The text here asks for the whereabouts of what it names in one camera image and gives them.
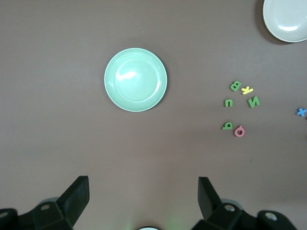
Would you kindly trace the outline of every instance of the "light green plate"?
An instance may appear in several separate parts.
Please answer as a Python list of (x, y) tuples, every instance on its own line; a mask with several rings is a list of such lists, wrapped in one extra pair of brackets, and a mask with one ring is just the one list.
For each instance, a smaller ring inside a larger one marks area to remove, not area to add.
[(125, 49), (106, 67), (106, 92), (118, 107), (127, 111), (141, 112), (154, 107), (162, 99), (166, 85), (163, 63), (145, 49)]

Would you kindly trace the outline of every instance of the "letter k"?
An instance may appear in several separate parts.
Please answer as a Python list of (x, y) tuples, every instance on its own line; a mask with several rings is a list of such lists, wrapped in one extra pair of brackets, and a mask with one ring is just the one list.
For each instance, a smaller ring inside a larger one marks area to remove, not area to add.
[(245, 95), (245, 94), (248, 94), (249, 92), (253, 92), (254, 89), (250, 89), (249, 86), (247, 86), (245, 88), (242, 88), (241, 91), (242, 91), (242, 94)]

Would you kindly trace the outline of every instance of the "letter x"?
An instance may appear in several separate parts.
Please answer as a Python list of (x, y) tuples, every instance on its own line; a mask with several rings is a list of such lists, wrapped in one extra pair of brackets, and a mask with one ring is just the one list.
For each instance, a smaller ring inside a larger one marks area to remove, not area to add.
[(305, 116), (306, 112), (307, 112), (307, 109), (298, 108), (296, 114), (300, 116)]

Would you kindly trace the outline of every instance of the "screw hole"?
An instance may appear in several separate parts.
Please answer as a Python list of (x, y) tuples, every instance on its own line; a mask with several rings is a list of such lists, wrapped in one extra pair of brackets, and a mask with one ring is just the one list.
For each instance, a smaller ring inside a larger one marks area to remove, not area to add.
[(274, 221), (277, 220), (277, 217), (276, 217), (273, 213), (271, 213), (271, 212), (267, 212), (267, 213), (265, 214), (265, 217), (268, 218), (268, 219), (270, 219), (270, 220), (274, 220)]
[(40, 210), (44, 211), (50, 208), (50, 205), (43, 205)]
[(4, 217), (6, 217), (8, 214), (9, 214), (8, 212), (0, 213), (0, 218), (4, 218)]
[(234, 212), (236, 210), (232, 205), (225, 205), (225, 209), (229, 212)]

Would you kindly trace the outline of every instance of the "plate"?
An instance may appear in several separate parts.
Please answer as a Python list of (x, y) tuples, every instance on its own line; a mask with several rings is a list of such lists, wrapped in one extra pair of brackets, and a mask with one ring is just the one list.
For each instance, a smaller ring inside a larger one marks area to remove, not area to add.
[(307, 39), (307, 0), (264, 0), (263, 19), (270, 33), (282, 41)]
[(116, 54), (106, 67), (106, 92), (118, 107), (127, 111), (151, 109), (163, 98), (166, 85), (163, 63), (145, 49), (125, 49)]

